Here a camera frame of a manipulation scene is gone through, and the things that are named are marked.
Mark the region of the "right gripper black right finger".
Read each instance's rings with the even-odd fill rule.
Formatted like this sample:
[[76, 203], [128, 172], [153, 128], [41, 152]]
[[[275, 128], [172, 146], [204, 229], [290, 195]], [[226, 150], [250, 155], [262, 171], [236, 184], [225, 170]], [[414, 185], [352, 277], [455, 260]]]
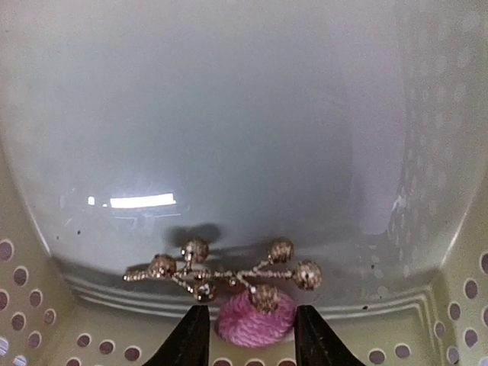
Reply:
[[311, 305], [300, 305], [294, 320], [297, 366], [364, 366]]

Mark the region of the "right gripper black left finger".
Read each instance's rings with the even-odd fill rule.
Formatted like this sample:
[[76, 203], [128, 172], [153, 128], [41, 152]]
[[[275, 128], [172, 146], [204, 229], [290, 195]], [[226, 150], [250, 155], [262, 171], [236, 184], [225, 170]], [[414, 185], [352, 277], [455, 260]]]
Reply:
[[209, 309], [194, 305], [143, 366], [208, 366], [209, 351]]

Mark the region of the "pink yarn hat ornament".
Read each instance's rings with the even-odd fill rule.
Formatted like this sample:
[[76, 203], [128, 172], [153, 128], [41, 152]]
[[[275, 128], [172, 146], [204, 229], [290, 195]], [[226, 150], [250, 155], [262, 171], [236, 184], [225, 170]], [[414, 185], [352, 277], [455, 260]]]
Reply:
[[220, 308], [215, 322], [217, 335], [225, 342], [246, 348], [264, 348], [293, 338], [296, 303], [279, 292], [278, 308], [260, 313], [246, 292], [233, 295]]

